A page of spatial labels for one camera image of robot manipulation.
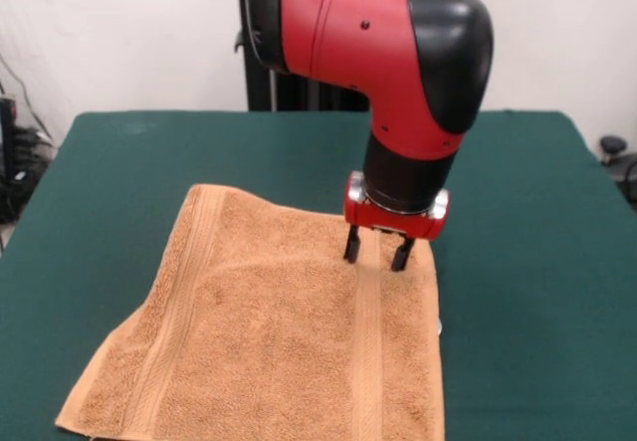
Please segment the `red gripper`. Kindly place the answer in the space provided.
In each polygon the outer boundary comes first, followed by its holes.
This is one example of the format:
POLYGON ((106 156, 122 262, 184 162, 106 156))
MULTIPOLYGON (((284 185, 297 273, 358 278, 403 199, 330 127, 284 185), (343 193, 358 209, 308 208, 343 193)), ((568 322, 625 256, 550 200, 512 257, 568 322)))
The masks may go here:
POLYGON ((365 192, 363 173, 352 171, 346 182, 343 203, 344 219, 350 224, 343 259, 349 264, 357 261, 360 249, 359 227, 384 230, 406 236, 397 247, 391 263, 392 272, 404 271, 414 239, 435 240, 440 235, 447 221, 450 202, 450 192, 441 189, 422 213, 392 212, 371 201, 365 192))

